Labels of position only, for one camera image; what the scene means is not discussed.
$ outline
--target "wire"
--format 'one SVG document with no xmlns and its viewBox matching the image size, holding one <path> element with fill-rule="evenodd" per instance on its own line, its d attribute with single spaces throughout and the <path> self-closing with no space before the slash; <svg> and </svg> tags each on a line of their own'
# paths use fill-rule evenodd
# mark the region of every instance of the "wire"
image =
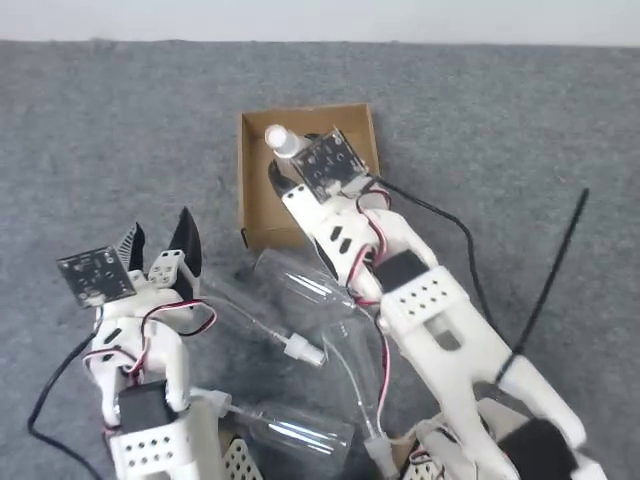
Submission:
<svg viewBox="0 0 640 480">
<path fill-rule="evenodd" d="M 377 305 L 380 302 L 376 302 L 375 300 L 365 300 L 362 297 L 358 297 L 357 295 L 353 295 L 353 299 L 356 302 L 356 305 L 360 307 L 371 307 L 373 305 Z"/>
<path fill-rule="evenodd" d="M 208 301 L 211 301 L 211 302 L 224 303 L 228 307 L 233 308 L 235 311 L 237 311 L 238 313 L 243 315 L 251 323 L 253 323 L 256 327 L 260 328 L 261 330 L 266 332 L 268 335 L 271 335 L 277 341 L 286 344 L 287 341 L 289 340 L 285 335 L 277 332 L 273 328 L 268 327 L 267 325 L 264 324 L 264 322 L 261 322 L 254 315 L 250 314 L 249 312 L 247 312 L 243 308 L 239 307 L 238 305 L 233 303 L 231 300 L 227 300 L 226 298 L 220 297 L 220 296 L 217 296 L 217 295 L 215 295 L 215 296 L 214 295 L 207 295 L 206 297 L 202 297 L 202 300 L 208 300 Z"/>
<path fill-rule="evenodd" d="M 588 199 L 589 199 L 589 189 L 584 188 L 573 210 L 571 221 L 569 222 L 569 227 L 564 233 L 564 237 L 562 238 L 562 243 L 560 244 L 560 248 L 556 253 L 556 258 L 553 261 L 553 266 L 551 267 L 551 271 L 549 272 L 549 275 L 547 276 L 547 279 L 544 282 L 542 291 L 540 292 L 540 295 L 538 296 L 538 300 L 536 301 L 533 307 L 533 310 L 531 311 L 531 315 L 529 316 L 529 320 L 527 320 L 524 330 L 520 334 L 520 338 L 518 339 L 515 346 L 513 347 L 511 355 L 504 362 L 504 364 L 500 368 L 500 371 L 498 372 L 498 375 L 496 376 L 496 380 L 495 380 L 496 385 L 500 384 L 500 382 L 504 378 L 505 374 L 507 373 L 507 371 L 509 370 L 509 368 L 511 367 L 515 359 L 519 355 L 522 355 L 522 353 L 524 353 L 525 345 L 529 340 L 529 337 L 531 336 L 531 332 L 533 332 L 533 329 L 536 326 L 538 319 L 540 318 L 540 312 L 542 312 L 542 307 L 544 307 L 544 304 L 547 301 L 547 297 L 549 296 L 549 292 L 551 291 L 551 287 L 553 286 L 553 282 L 555 281 L 556 276 L 560 271 L 560 267 L 562 266 L 564 257 L 567 254 L 567 250 L 569 249 L 571 239 L 573 238 L 573 234 L 575 233 L 576 226 L 580 221 L 580 217 L 584 212 L 584 207 L 587 204 Z"/>
<path fill-rule="evenodd" d="M 493 315 L 491 314 L 491 309 L 489 308 L 489 302 L 487 301 L 487 298 L 484 294 L 484 289 L 482 288 L 482 283 L 480 282 L 480 276 L 478 275 L 478 267 L 476 264 L 476 253 L 475 253 L 475 246 L 474 246 L 474 240 L 473 240 L 473 235 L 471 233 L 471 230 L 469 230 L 469 228 L 462 222 L 462 220 L 460 220 L 458 217 L 456 217 L 455 215 L 450 214 L 449 212 L 446 212 L 444 210 L 442 210 L 441 208 L 436 207 L 435 205 L 432 205 L 430 203 L 425 202 L 424 200 L 419 199 L 418 197 L 416 197 L 415 195 L 412 195 L 404 190 L 402 190 L 400 187 L 396 187 L 395 185 L 393 185 L 392 183 L 387 182 L 386 180 L 384 180 L 381 177 L 375 177 L 376 180 L 378 181 L 378 183 L 380 183 L 380 185 L 388 188 L 391 191 L 396 192 L 398 195 L 404 197 L 405 199 L 409 200 L 412 203 L 415 203 L 416 205 L 422 207 L 422 208 L 426 208 L 427 210 L 435 213 L 436 215 L 441 216 L 442 218 L 445 218 L 447 220 L 449 220 L 450 222 L 454 223 L 458 228 L 460 228 L 460 230 L 462 230 L 462 233 L 464 233 L 464 236 L 467 240 L 467 254 L 469 257 L 469 272 L 471 273 L 471 279 L 473 280 L 473 286 L 476 289 L 476 293 L 478 294 L 478 300 L 480 301 L 480 305 L 482 307 L 482 311 L 484 312 L 484 316 L 487 320 L 487 323 L 489 325 L 491 325 L 491 327 L 495 330 L 495 332 L 498 334 L 498 336 L 500 338 L 504 339 L 504 336 L 502 335 L 502 333 L 500 332 L 500 330 L 497 328 L 495 321 L 493 320 Z"/>
<path fill-rule="evenodd" d="M 131 367 L 131 369 L 127 373 L 129 373 L 130 375 L 135 375 L 142 370 L 144 361 L 146 359 L 146 356 L 150 348 L 149 346 L 150 340 L 145 335 L 144 329 L 147 326 L 147 322 L 154 314 L 158 312 L 166 312 L 170 310 L 181 310 L 183 308 L 195 307 L 199 305 L 202 305 L 208 308 L 209 310 L 211 310 L 211 316 L 205 322 L 203 322 L 202 325 L 200 325 L 198 328 L 196 328 L 191 332 L 178 332 L 178 335 L 180 335 L 181 337 L 193 337 L 195 335 L 199 335 L 209 330 L 209 328 L 211 328 L 213 324 L 216 323 L 216 321 L 218 320 L 218 314 L 216 310 L 208 303 L 198 299 L 186 300 L 186 301 L 175 302 L 175 303 L 167 303 L 165 305 L 160 305 L 155 308 L 152 308 L 147 313 L 145 313 L 144 316 L 142 317 L 142 321 L 140 322 L 140 335 L 142 337 L 142 353 L 140 354 L 140 357 L 138 357 L 138 360 L 136 361 L 136 363 L 133 365 L 133 367 Z"/>
<path fill-rule="evenodd" d="M 106 356 L 106 355 L 112 355 L 112 356 L 122 355 L 126 357 L 128 360 L 132 361 L 133 363 L 136 362 L 136 357 L 122 350 L 121 348 L 101 348 L 99 350 L 92 350 L 89 353 L 85 354 L 84 357 L 82 357 L 82 361 L 86 365 L 87 360 L 91 360 L 92 358 Z"/>
<path fill-rule="evenodd" d="M 384 404 L 387 399 L 387 393 L 389 392 L 389 380 L 391 379 L 391 353 L 389 351 L 389 342 L 385 337 L 380 325 L 377 321 L 374 321 L 374 325 L 378 334 L 380 335 L 380 342 L 382 343 L 382 385 L 380 386 L 380 395 L 378 396 L 378 409 L 376 411 L 376 423 L 378 424 L 378 430 L 382 430 L 382 412 L 384 410 Z"/>
<path fill-rule="evenodd" d="M 43 387 L 42 391 L 40 392 L 40 395 L 36 400 L 36 404 L 33 407 L 31 415 L 29 415 L 29 419 L 27 420 L 27 431 L 31 436 L 37 438 L 41 442 L 44 442 L 47 445 L 60 450 L 65 455 L 68 455 L 69 457 L 73 458 L 76 462 L 78 462 L 87 470 L 87 472 L 91 475 L 91 478 L 93 478 L 94 480 L 102 480 L 102 476 L 100 476 L 98 471 L 82 455 L 77 453 L 75 450 L 72 450 L 62 442 L 56 440 L 55 438 L 52 438 L 38 431 L 35 427 L 35 423 L 38 420 L 38 417 L 40 416 L 42 408 L 44 407 L 44 404 L 47 400 L 47 397 L 49 396 L 49 393 L 51 392 L 51 389 L 56 384 L 58 379 L 62 376 L 64 371 L 67 369 L 67 367 L 71 364 L 71 362 L 76 357 L 78 357 L 85 348 L 87 348 L 87 346 L 91 343 L 91 341 L 95 338 L 95 336 L 96 336 L 96 330 L 94 330 L 91 333 L 91 335 L 89 335 L 86 339 L 80 342 L 78 346 L 76 346 L 73 350 L 71 350 L 71 352 L 65 357 L 62 363 L 58 366 L 58 368 L 56 368 L 56 370 L 53 372 L 53 374 L 51 375 L 51 377 Z"/>
<path fill-rule="evenodd" d="M 96 311 L 96 320 L 93 322 L 93 331 L 98 333 L 104 321 L 104 305 L 100 305 Z"/>
<path fill-rule="evenodd" d="M 331 341 L 329 341 L 329 339 L 324 337 L 323 340 L 324 340 L 325 345 L 327 347 L 329 347 L 329 349 L 332 350 L 333 353 L 335 353 L 336 357 L 338 357 L 338 360 L 340 361 L 340 363 L 342 363 L 342 366 L 347 371 L 347 375 L 349 376 L 349 380 L 351 381 L 351 384 L 353 385 L 353 389 L 355 390 L 356 399 L 358 401 L 358 407 L 360 408 L 360 411 L 362 412 L 362 416 L 364 417 L 364 421 L 365 421 L 365 424 L 367 426 L 367 430 L 369 431 L 368 432 L 369 435 L 371 437 L 377 437 L 379 433 L 380 434 L 382 433 L 382 431 L 376 433 L 375 430 L 373 429 L 373 425 L 371 424 L 371 421 L 369 420 L 369 416 L 367 415 L 367 410 L 365 408 L 364 399 L 362 398 L 362 393 L 360 392 L 360 389 L 358 388 L 358 382 L 356 381 L 356 377 L 355 377 L 353 371 L 351 370 L 351 367 L 349 366 L 349 363 L 345 360 L 345 358 L 338 351 L 338 349 L 333 345 L 333 343 L 331 343 Z"/>
<path fill-rule="evenodd" d="M 356 198 L 356 210 L 358 211 L 358 213 L 362 214 L 365 216 L 365 218 L 368 220 L 369 222 L 369 226 L 371 227 L 371 229 L 375 232 L 376 236 L 378 237 L 378 242 L 379 242 L 379 248 L 375 254 L 375 258 L 373 263 L 377 264 L 382 258 L 384 258 L 384 256 L 387 253 L 387 247 L 389 242 L 387 241 L 387 237 L 385 237 L 384 232 L 382 231 L 382 229 L 378 226 L 378 224 L 367 214 L 367 212 L 365 210 L 362 209 L 362 207 L 360 206 L 360 200 L 362 199 L 362 197 L 364 197 L 365 195 L 369 195 L 372 193 L 376 193 L 379 195 L 382 195 L 385 198 L 386 204 L 387 204 L 387 209 L 389 209 L 391 207 L 391 196 L 389 195 L 389 192 L 387 192 L 386 190 L 380 190 L 379 188 L 372 188 L 371 190 L 367 190 L 364 191 L 363 193 L 361 193 L 358 198 Z"/>
<path fill-rule="evenodd" d="M 436 462 L 431 457 L 429 452 L 427 452 L 424 449 L 418 449 L 418 450 L 413 451 L 409 455 L 409 463 L 411 465 L 413 465 L 414 467 L 418 467 L 418 466 L 421 466 L 421 465 L 426 465 L 428 463 L 431 463 L 431 464 L 435 465 Z M 427 469 L 427 473 L 430 474 L 431 472 L 429 470 L 429 466 L 428 465 L 427 465 L 426 469 Z M 442 465 L 442 468 L 438 471 L 438 474 L 435 476 L 435 480 L 444 479 L 445 470 L 446 470 L 446 467 L 444 465 Z"/>
<path fill-rule="evenodd" d="M 358 273 L 358 269 L 360 268 L 362 262 L 364 261 L 364 257 L 367 255 L 367 253 L 369 253 L 369 251 L 371 251 L 371 248 L 372 248 L 371 245 L 363 245 L 360 248 L 360 251 L 358 252 L 355 260 L 353 261 L 353 265 L 351 265 L 349 274 L 347 275 L 347 281 L 345 282 L 345 285 L 347 286 L 347 288 L 349 287 L 349 284 L 351 283 L 351 281 L 355 278 L 356 274 Z"/>
</svg>

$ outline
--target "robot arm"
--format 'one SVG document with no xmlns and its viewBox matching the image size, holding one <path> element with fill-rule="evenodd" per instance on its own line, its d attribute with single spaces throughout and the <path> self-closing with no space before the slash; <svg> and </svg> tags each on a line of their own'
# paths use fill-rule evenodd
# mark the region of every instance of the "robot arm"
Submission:
<svg viewBox="0 0 640 480">
<path fill-rule="evenodd" d="M 295 156 L 288 161 L 295 162 Z M 511 350 L 465 290 L 397 213 L 363 208 L 358 201 L 364 197 L 358 195 L 320 201 L 309 188 L 310 181 L 297 185 L 277 180 L 277 166 L 269 173 L 274 185 L 291 187 L 280 189 L 282 202 L 338 283 L 367 303 L 379 303 L 381 328 L 437 398 L 469 457 L 497 478 L 519 479 L 512 462 L 485 431 L 473 393 L 474 383 L 494 381 Z M 362 252 L 369 250 L 366 264 Z M 443 334 L 455 345 L 444 345 Z M 515 360 L 500 387 L 536 416 L 550 420 L 572 450 L 583 445 L 581 421 L 526 358 Z"/>
<path fill-rule="evenodd" d="M 141 322 L 152 309 L 181 302 L 182 297 L 171 288 L 164 288 L 153 280 L 146 280 L 142 272 L 129 272 L 136 295 L 105 304 L 103 319 L 92 342 L 87 366 L 102 393 L 102 415 L 109 428 L 120 425 L 117 409 L 119 393 L 130 386 L 127 372 L 135 360 L 144 355 L 141 368 L 146 373 L 158 373 L 166 379 L 166 399 L 175 412 L 189 406 L 189 363 L 181 337 L 169 325 L 187 323 L 191 310 L 159 312 L 162 321 L 150 319 L 145 326 L 148 342 L 144 351 Z M 109 353 L 97 354 L 101 350 Z M 126 354 L 110 353 L 120 350 Z"/>
</svg>

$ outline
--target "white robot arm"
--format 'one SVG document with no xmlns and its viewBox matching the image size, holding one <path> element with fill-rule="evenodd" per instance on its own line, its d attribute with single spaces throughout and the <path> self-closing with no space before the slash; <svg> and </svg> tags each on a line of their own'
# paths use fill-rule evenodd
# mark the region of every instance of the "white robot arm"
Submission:
<svg viewBox="0 0 640 480">
<path fill-rule="evenodd" d="M 291 136 L 295 134 L 278 126 L 266 134 L 280 161 L 292 164 L 305 179 L 305 184 L 297 184 L 284 177 L 276 160 L 269 166 L 274 189 L 288 211 L 337 282 L 361 304 L 379 304 L 380 327 L 434 394 L 444 420 L 479 470 L 491 478 L 520 479 L 516 466 L 484 428 L 473 392 L 474 383 L 496 379 L 511 349 L 405 219 L 389 211 L 388 203 L 372 203 L 388 194 L 362 173 L 352 150 L 344 150 L 348 142 L 341 132 L 330 132 L 311 145 L 297 136 L 296 142 L 280 141 Z M 287 151 L 287 146 L 298 151 Z M 443 334 L 455 339 L 455 345 L 443 345 Z M 571 451 L 585 443 L 580 419 L 523 356 L 516 358 L 499 387 L 522 400 L 536 417 L 549 420 Z M 571 478 L 605 476 L 601 469 L 577 466 Z"/>
<path fill-rule="evenodd" d="M 79 302 L 98 307 L 85 366 L 100 388 L 101 410 L 119 479 L 227 480 L 218 418 L 230 395 L 191 388 L 183 336 L 204 332 L 215 311 L 198 299 L 201 271 L 197 228 L 184 209 L 168 250 L 142 271 L 144 234 L 139 225 L 118 249 L 106 247 L 59 260 Z M 211 315 L 184 332 L 197 306 Z M 151 381 L 144 382 L 145 376 Z M 235 448 L 246 451 L 236 440 Z M 243 461 L 251 462 L 248 452 Z"/>
</svg>

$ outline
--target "cardboard box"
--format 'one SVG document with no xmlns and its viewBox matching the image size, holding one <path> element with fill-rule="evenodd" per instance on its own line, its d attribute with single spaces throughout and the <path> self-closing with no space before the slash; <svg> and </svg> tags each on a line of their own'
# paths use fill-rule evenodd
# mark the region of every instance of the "cardboard box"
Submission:
<svg viewBox="0 0 640 480">
<path fill-rule="evenodd" d="M 298 135 L 326 133 L 338 127 L 369 172 L 380 173 L 371 110 L 366 104 L 242 113 L 238 125 L 238 216 L 245 245 L 252 249 L 295 247 L 306 240 L 267 176 L 273 152 L 264 142 L 264 131 L 272 124 Z"/>
</svg>

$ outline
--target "plastic bottle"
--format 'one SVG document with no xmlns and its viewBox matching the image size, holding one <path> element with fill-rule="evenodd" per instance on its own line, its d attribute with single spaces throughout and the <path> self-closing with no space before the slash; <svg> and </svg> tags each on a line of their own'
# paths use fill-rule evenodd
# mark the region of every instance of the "plastic bottle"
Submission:
<svg viewBox="0 0 640 480">
<path fill-rule="evenodd" d="M 265 143 L 273 153 L 283 160 L 294 157 L 300 150 L 311 143 L 305 137 L 296 135 L 282 125 L 270 125 L 264 132 Z"/>
<path fill-rule="evenodd" d="M 291 332 L 278 324 L 276 311 L 267 303 L 259 301 L 241 291 L 239 285 L 231 282 L 215 281 L 206 284 L 210 293 L 200 298 L 219 310 L 219 314 L 230 325 L 242 326 L 247 333 L 259 331 L 264 337 L 276 344 L 284 345 L 284 353 L 289 357 L 302 360 L 314 367 L 321 367 L 325 361 L 324 352 L 315 347 L 302 335 Z"/>
<path fill-rule="evenodd" d="M 330 361 L 336 359 L 345 370 L 344 385 L 353 388 L 351 401 L 360 411 L 360 425 L 367 453 L 383 477 L 391 480 L 398 477 L 398 470 L 393 460 L 391 443 L 378 418 L 380 379 L 373 368 L 366 327 L 370 328 L 370 325 L 364 323 L 362 318 L 350 317 L 326 326 L 322 338 Z"/>
<path fill-rule="evenodd" d="M 310 263 L 265 249 L 255 263 L 253 276 L 262 285 L 284 296 L 286 303 L 304 302 L 306 309 L 316 304 L 323 309 L 341 310 L 342 313 L 353 310 L 355 305 L 346 290 L 320 270 L 324 268 L 321 263 L 316 262 L 318 268 Z"/>
<path fill-rule="evenodd" d="M 317 468 L 339 472 L 351 447 L 353 425 L 316 413 L 272 402 L 230 411 L 249 428 L 251 436 L 273 448 L 317 461 Z"/>
</svg>

